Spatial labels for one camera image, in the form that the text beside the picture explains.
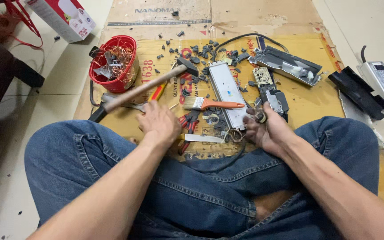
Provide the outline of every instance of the dirty hand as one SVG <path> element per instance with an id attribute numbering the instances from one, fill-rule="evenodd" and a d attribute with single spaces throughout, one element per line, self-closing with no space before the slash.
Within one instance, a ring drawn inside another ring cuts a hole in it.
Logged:
<path id="1" fill-rule="evenodd" d="M 296 137 L 296 134 L 285 120 L 270 107 L 269 102 L 264 103 L 263 111 L 267 117 L 263 124 L 257 123 L 249 117 L 244 117 L 244 123 L 247 124 L 245 137 L 270 154 L 283 158 L 286 155 L 283 146 Z M 254 115 L 254 109 L 247 109 L 247 113 Z"/>
<path id="2" fill-rule="evenodd" d="M 167 106 L 153 100 L 143 106 L 146 115 L 137 115 L 139 128 L 145 137 L 152 138 L 158 146 L 169 148 L 182 131 L 179 119 Z"/>

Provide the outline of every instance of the black chair leg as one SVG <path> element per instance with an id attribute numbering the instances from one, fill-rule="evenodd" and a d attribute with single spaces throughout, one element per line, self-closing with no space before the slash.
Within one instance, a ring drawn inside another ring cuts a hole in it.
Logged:
<path id="1" fill-rule="evenodd" d="M 14 76 L 32 88 L 40 88 L 44 84 L 45 78 L 29 67 L 23 61 L 14 58 Z"/>

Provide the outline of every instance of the brush bristles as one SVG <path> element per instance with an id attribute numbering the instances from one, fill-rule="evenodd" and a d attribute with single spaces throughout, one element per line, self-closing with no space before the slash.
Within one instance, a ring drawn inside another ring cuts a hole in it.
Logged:
<path id="1" fill-rule="evenodd" d="M 200 106 L 194 106 L 195 105 L 195 100 L 197 97 L 195 96 L 186 96 L 185 97 L 185 102 L 183 104 L 183 108 L 186 110 L 192 110 L 194 108 L 199 108 Z"/>

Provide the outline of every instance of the jeans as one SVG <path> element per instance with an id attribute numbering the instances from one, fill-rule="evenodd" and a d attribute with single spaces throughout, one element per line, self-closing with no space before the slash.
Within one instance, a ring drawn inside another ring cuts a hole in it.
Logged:
<path id="1" fill-rule="evenodd" d="M 295 132 L 359 184 L 378 193 L 377 138 L 364 123 L 323 117 Z M 40 223 L 135 147 L 109 128 L 86 120 L 53 123 L 38 130 L 26 147 L 25 168 Z M 333 223 L 281 159 L 257 149 L 228 166 L 227 161 L 229 157 L 184 163 L 163 158 L 129 237 L 339 238 Z M 263 221 L 256 221 L 254 197 L 298 189 Z"/>

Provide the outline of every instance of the cardboard box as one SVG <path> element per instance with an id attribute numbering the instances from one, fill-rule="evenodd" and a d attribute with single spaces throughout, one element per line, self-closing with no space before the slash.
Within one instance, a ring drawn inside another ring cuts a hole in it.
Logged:
<path id="1" fill-rule="evenodd" d="M 68 43 L 84 40 L 96 23 L 77 0 L 25 0 Z"/>

